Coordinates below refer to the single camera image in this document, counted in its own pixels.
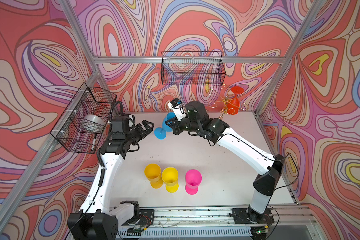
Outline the blue wine glass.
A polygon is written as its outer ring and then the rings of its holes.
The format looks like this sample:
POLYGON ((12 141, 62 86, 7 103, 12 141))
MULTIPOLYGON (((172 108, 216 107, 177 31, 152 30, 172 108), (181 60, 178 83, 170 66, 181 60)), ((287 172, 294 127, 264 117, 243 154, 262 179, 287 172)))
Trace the blue wine glass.
POLYGON ((164 140, 167 136, 167 133, 172 132, 172 129, 167 126, 166 121, 175 117, 174 113, 168 113, 162 121, 162 126, 154 130, 154 135, 159 140, 164 140))

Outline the yellow wine glass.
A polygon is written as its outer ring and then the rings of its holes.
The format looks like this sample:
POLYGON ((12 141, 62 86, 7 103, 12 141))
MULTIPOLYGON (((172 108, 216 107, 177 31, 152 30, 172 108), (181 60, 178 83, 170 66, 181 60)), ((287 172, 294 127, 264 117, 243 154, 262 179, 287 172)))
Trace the yellow wine glass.
POLYGON ((175 193, 179 189, 179 172, 173 167, 168 167, 162 172, 162 180, 169 193, 175 193))
POLYGON ((151 187, 159 189, 163 185, 162 170, 157 164, 149 164, 144 170, 146 178, 150 181, 151 187))

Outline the magenta wine glass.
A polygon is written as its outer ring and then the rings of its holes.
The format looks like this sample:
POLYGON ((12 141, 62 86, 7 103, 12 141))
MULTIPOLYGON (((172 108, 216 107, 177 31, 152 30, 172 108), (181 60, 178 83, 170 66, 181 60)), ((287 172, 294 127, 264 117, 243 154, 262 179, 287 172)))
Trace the magenta wine glass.
POLYGON ((185 174, 185 190, 189 195, 195 195, 198 190, 199 186, 202 182, 202 174, 195 169, 187 171, 185 174))

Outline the red wine glass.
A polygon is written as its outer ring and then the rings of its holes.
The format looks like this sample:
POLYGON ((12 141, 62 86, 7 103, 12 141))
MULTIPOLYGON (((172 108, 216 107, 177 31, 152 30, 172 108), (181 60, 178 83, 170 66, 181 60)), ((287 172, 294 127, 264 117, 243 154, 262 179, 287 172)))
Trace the red wine glass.
POLYGON ((238 95, 243 94, 244 89, 239 86, 234 86, 231 88, 231 92, 234 94, 234 97, 228 100, 226 104, 226 113, 229 115, 236 115, 239 112, 239 109, 241 108, 238 95))

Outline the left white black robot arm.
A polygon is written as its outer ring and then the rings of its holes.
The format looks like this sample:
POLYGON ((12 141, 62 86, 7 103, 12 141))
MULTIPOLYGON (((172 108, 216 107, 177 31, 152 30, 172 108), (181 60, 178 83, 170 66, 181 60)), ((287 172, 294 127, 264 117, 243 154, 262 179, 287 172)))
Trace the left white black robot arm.
POLYGON ((120 101, 112 105, 109 123, 106 140, 96 151, 99 168, 88 196, 79 210, 68 217, 67 240, 114 240, 123 224, 140 221, 137 201, 122 201, 111 210, 110 194, 127 153, 134 151, 132 146, 135 151, 140 149, 139 142, 153 131, 154 124, 146 120, 137 124, 134 115, 124 113, 120 101))

